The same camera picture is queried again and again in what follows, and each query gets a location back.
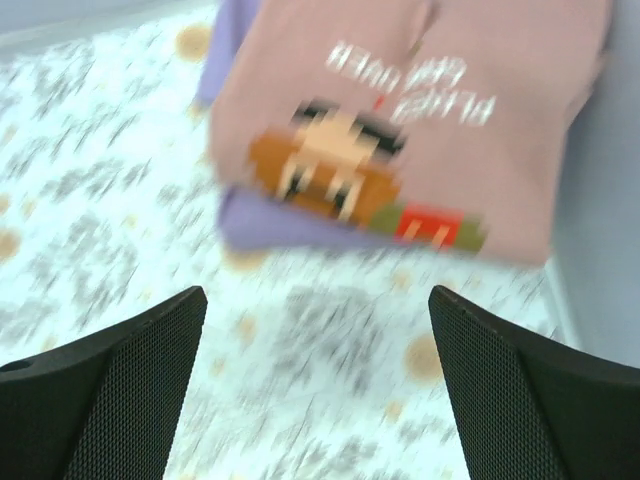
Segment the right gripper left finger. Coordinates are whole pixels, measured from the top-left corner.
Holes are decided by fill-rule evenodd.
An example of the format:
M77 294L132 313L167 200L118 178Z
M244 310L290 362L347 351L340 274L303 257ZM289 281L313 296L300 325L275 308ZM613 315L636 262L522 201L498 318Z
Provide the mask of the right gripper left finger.
M1 368L1 476L163 477L207 310L192 286L129 319Z

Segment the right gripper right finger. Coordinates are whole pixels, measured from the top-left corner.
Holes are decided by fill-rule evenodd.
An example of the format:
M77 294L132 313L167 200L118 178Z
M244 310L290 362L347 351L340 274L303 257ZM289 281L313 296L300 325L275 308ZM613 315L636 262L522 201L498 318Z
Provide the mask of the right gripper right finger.
M636 480L639 371L437 285L429 312L469 476Z

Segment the pink t shirt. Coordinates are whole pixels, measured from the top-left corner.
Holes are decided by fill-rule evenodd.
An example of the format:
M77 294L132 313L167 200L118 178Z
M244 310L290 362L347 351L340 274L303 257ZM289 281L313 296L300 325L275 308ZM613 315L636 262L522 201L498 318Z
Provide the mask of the pink t shirt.
M212 108L220 183L395 245L541 265L609 1L265 1Z

